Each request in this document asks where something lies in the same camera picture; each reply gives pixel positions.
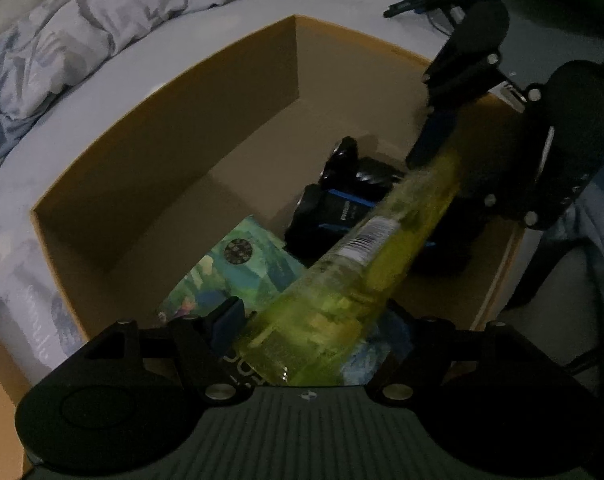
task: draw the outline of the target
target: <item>ribbed gray surface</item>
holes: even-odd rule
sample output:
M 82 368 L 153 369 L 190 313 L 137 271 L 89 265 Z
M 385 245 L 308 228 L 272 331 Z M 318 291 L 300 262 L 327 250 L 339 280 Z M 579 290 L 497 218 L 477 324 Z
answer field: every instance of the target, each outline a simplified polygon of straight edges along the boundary
M 504 479 L 443 452 L 409 410 L 361 387 L 257 388 L 243 404 L 208 410 L 179 449 L 112 480 Z M 32 480 L 69 480 L 37 472 Z M 575 470 L 558 479 L 588 479 Z

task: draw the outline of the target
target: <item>round black sticker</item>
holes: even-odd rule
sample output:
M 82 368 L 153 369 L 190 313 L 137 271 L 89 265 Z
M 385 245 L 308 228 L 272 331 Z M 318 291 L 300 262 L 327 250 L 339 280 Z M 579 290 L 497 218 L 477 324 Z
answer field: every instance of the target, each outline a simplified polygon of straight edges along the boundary
M 244 238 L 231 240 L 224 249 L 224 259 L 233 265 L 245 264 L 251 259 L 251 256 L 253 256 L 253 247 Z

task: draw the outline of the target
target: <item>white label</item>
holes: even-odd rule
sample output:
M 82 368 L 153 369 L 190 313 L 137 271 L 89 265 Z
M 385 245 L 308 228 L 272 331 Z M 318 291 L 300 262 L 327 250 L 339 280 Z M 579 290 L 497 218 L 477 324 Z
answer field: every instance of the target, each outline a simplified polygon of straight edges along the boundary
M 337 254 L 366 266 L 399 226 L 399 222 L 395 220 L 375 216 L 365 223 Z

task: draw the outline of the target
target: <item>yellow plastic bottle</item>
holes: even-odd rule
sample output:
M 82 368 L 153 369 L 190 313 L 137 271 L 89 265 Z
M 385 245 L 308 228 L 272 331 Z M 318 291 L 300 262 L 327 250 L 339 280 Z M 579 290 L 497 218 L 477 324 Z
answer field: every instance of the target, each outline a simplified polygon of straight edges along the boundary
M 458 158 L 410 171 L 334 248 L 249 321 L 235 349 L 271 384 L 341 384 L 339 368 L 382 313 L 458 192 Z

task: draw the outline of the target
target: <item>silver screw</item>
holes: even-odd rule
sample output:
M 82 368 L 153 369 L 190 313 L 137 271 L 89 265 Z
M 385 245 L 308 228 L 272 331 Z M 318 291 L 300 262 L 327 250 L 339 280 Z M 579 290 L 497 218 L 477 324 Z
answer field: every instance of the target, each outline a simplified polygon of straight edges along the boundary
M 390 400 L 406 400 L 413 397 L 413 388 L 406 384 L 389 384 L 384 387 L 382 393 Z
M 496 202 L 498 202 L 498 200 L 497 198 L 495 198 L 495 195 L 493 193 L 490 193 L 484 197 L 484 205 L 486 207 L 493 207 Z
M 533 227 L 535 224 L 538 223 L 538 213 L 536 213 L 535 211 L 529 211 L 528 213 L 526 213 L 524 215 L 524 223 L 529 227 Z
M 211 384 L 206 390 L 207 397 L 213 400 L 228 400 L 235 395 L 235 388 L 230 384 Z
M 542 98 L 542 92 L 540 91 L 539 88 L 531 88 L 528 91 L 528 100 L 529 101 L 540 101 L 540 99 Z

